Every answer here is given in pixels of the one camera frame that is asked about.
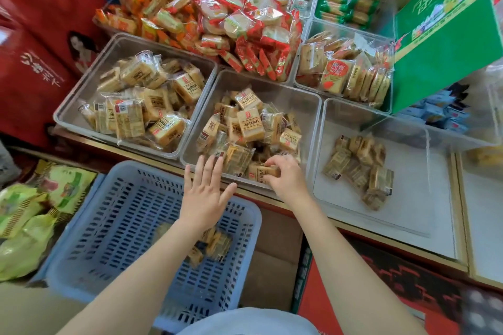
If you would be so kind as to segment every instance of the blue plastic basket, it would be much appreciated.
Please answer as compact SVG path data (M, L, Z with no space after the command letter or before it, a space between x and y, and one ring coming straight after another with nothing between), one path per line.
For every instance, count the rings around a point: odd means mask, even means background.
M58 294L90 302L151 245L154 230L179 216L184 180L135 161L110 170L49 266ZM154 326L179 332L197 320L237 308L262 222L259 208L232 197L217 226L232 236L222 263L183 262Z

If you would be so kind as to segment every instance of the green snack package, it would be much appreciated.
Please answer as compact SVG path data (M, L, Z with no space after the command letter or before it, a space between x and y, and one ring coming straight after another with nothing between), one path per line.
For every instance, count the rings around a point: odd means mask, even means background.
M62 213L74 214L96 173L64 165L53 165L41 180L39 190L49 194L50 204Z
M14 237L23 225L38 214L46 193L25 184L13 184L0 192L0 238Z
M23 277L38 268L55 223L51 214L34 216L13 238L0 244L0 281Z

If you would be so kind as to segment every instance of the cardboard box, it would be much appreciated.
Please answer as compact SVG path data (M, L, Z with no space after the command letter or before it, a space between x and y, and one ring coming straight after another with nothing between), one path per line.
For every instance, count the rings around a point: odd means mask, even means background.
M0 19L0 132L50 148L46 127L76 78L18 24Z
M459 333L462 315L458 283L360 241L349 242L428 334ZM343 335L309 246L297 272L292 312L308 319L322 334Z

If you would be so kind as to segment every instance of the person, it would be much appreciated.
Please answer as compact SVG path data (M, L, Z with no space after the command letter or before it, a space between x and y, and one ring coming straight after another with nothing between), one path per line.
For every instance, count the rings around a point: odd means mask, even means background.
M94 41L90 37L75 31L70 31L66 35L66 40L72 59L75 61L75 66L80 72L85 73L97 57Z
M185 168L179 219L150 249L110 283L58 335L147 334L160 312L179 266L203 233L217 224L237 185L220 194L223 158L199 157L194 180ZM267 166L280 167L279 178L264 176L292 209L316 259L326 293L345 335L425 335L419 322L379 279L311 198L300 167L291 155L275 155ZM315 335L298 315L271 309L239 308L202 319L181 335Z

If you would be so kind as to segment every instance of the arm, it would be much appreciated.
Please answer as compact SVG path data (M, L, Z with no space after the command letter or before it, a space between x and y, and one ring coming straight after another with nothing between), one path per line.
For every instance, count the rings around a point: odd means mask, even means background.
M141 335L149 332L174 275L201 234L216 225L235 183L220 196L223 158L199 157L192 184L185 167L180 217L162 238L105 288L58 335Z
M264 176L292 208L318 265L337 321L346 335L426 335L405 305L379 279L311 198L292 156L270 158L280 178Z

